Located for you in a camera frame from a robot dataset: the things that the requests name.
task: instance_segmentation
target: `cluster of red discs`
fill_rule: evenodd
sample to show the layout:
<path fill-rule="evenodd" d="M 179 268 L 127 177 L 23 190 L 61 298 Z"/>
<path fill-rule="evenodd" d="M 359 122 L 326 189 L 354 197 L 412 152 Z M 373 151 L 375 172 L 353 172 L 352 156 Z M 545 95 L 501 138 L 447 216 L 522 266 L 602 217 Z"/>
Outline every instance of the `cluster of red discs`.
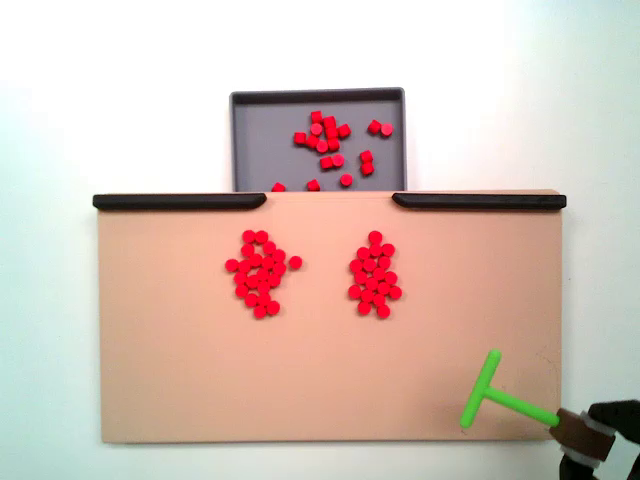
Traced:
<path fill-rule="evenodd" d="M 369 233 L 369 247 L 360 247 L 357 257 L 349 264 L 355 283 L 349 287 L 349 297 L 360 300 L 358 312 L 367 315 L 376 308 L 378 317 L 388 318 L 391 308 L 387 305 L 387 297 L 398 300 L 402 297 L 402 289 L 397 285 L 398 275 L 390 271 L 391 257 L 396 248 L 390 244 L 382 244 L 382 234 L 376 230 Z"/>
<path fill-rule="evenodd" d="M 280 311 L 280 304 L 271 299 L 269 292 L 280 285 L 282 276 L 287 272 L 287 254 L 269 240 L 269 234 L 264 230 L 246 230 L 242 234 L 242 241 L 244 245 L 240 253 L 243 258 L 230 258 L 224 265 L 229 273 L 235 273 L 233 281 L 236 284 L 236 296 L 244 299 L 247 307 L 253 308 L 253 315 L 257 319 L 267 314 L 276 315 Z M 262 254 L 256 251 L 256 245 L 262 247 Z M 300 257 L 294 255 L 289 258 L 291 270 L 300 267 Z"/>

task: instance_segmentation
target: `green handle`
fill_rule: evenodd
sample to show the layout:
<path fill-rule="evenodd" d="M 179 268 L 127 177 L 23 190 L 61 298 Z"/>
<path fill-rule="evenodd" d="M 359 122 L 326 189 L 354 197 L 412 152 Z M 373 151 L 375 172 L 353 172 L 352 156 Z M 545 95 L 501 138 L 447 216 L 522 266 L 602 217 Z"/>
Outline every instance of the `green handle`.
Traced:
<path fill-rule="evenodd" d="M 496 373 L 496 369 L 500 364 L 501 358 L 502 353 L 500 353 L 500 350 L 491 350 L 489 355 L 487 355 L 487 359 L 482 366 L 482 370 L 480 370 L 480 375 L 478 375 L 476 384 L 469 396 L 469 401 L 467 402 L 467 405 L 462 412 L 462 416 L 460 417 L 460 426 L 462 428 L 469 428 L 473 424 L 473 419 L 475 418 L 476 413 L 478 413 L 482 400 L 485 398 L 538 420 L 550 427 L 557 426 L 558 423 L 560 423 L 560 417 L 556 414 L 540 407 L 536 407 L 535 405 L 513 397 L 508 393 L 496 390 L 490 386 L 491 379 Z"/>

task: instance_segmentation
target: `tan board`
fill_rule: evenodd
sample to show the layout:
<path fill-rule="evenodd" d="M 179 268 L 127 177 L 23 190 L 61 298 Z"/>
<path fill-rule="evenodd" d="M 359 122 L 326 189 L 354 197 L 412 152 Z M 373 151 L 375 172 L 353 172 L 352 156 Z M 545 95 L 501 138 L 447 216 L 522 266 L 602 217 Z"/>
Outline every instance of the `tan board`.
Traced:
<path fill-rule="evenodd" d="M 496 388 L 560 406 L 559 211 L 414 211 L 389 192 L 332 192 L 98 219 L 105 442 L 548 438 L 488 401 L 473 428 L 458 422 L 491 348 Z M 224 270 L 245 229 L 305 261 L 262 321 Z M 384 321 L 347 297 L 373 229 L 396 246 L 404 291 Z"/>

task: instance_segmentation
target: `white wall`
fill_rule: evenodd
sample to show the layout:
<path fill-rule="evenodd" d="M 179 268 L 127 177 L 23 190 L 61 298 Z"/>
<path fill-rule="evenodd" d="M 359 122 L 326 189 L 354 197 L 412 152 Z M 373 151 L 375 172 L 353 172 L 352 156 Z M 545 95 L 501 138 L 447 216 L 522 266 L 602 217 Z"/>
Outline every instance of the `white wall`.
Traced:
<path fill-rule="evenodd" d="M 100 442 L 91 195 L 229 190 L 233 90 L 403 86 L 411 189 L 566 194 L 564 406 L 640 396 L 640 4 L 420 3 L 0 3 L 0 478 L 557 476 L 553 442 Z"/>

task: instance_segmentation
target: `gray tray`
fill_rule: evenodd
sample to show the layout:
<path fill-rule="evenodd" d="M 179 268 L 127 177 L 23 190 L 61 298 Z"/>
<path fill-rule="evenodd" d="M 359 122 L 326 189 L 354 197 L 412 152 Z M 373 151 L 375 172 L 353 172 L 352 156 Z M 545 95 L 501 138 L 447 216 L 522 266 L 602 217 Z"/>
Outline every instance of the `gray tray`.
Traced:
<path fill-rule="evenodd" d="M 234 191 L 268 192 L 280 182 L 288 191 L 306 190 L 316 178 L 328 190 L 405 190 L 404 90 L 372 88 L 280 92 L 233 92 L 230 96 L 233 144 Z M 336 117 L 338 126 L 348 123 L 351 135 L 340 141 L 345 164 L 323 171 L 319 154 L 293 143 L 293 134 L 309 133 L 311 112 Z M 393 135 L 371 135 L 371 120 L 393 124 Z M 371 150 L 375 172 L 360 173 L 358 155 Z M 350 173 L 353 185 L 344 188 L 340 176 Z"/>

